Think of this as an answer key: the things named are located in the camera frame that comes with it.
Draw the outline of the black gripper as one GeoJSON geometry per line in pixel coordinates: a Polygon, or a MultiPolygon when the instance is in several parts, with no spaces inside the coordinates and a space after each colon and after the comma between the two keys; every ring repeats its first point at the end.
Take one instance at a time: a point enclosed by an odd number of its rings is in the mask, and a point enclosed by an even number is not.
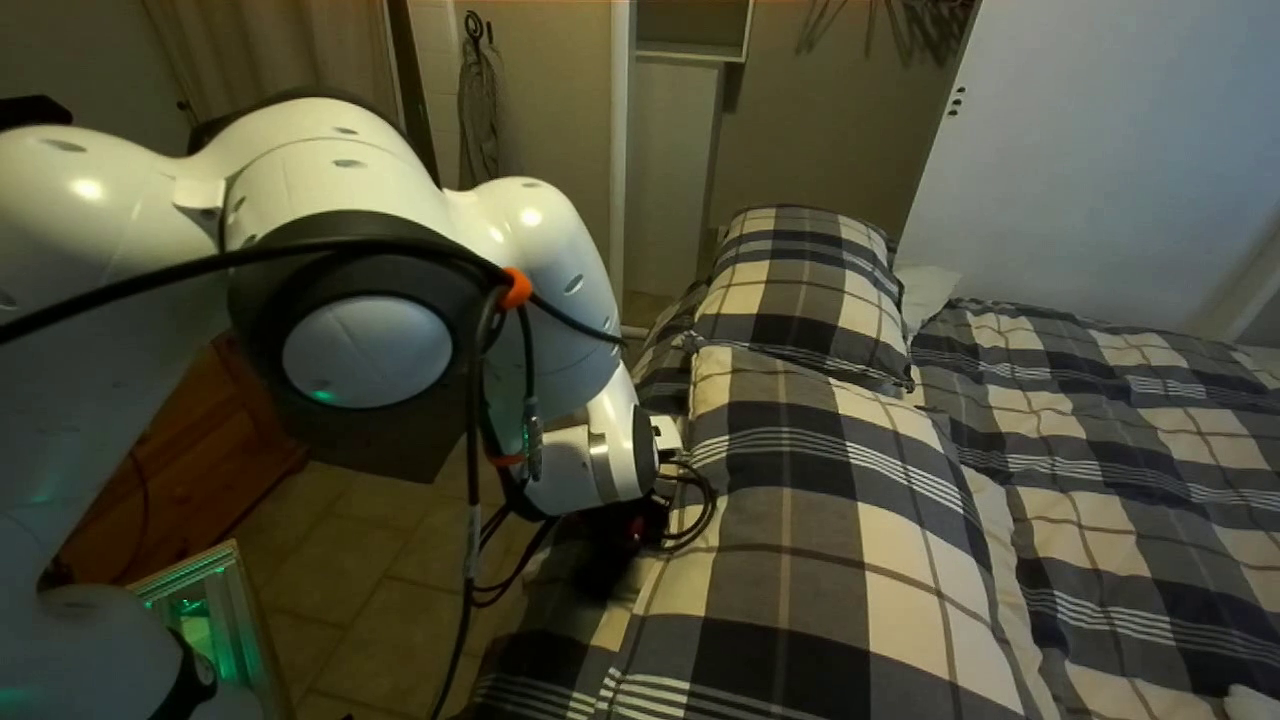
{"type": "Polygon", "coordinates": [[[669,528],[669,510],[651,497],[600,510],[590,528],[590,586],[617,590],[627,566],[657,547],[669,528]]]}

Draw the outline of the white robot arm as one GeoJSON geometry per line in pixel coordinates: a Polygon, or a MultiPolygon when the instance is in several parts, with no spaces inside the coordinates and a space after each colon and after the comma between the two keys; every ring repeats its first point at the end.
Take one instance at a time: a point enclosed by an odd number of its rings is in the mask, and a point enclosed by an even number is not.
{"type": "Polygon", "coordinates": [[[230,333],[314,443],[423,477],[452,443],[534,521],[657,483],[622,309],[549,180],[444,189],[376,113],[294,98],[163,155],[0,131],[0,717],[243,720],[252,690],[134,594],[42,576],[230,333]]]}

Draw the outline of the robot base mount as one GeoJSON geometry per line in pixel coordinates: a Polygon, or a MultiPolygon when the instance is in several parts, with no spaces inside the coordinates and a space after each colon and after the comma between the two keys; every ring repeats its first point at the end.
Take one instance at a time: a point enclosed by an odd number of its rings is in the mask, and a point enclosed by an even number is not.
{"type": "Polygon", "coordinates": [[[294,720],[273,639],[235,539],[206,547],[134,586],[176,628],[220,690],[243,695],[217,720],[294,720]]]}

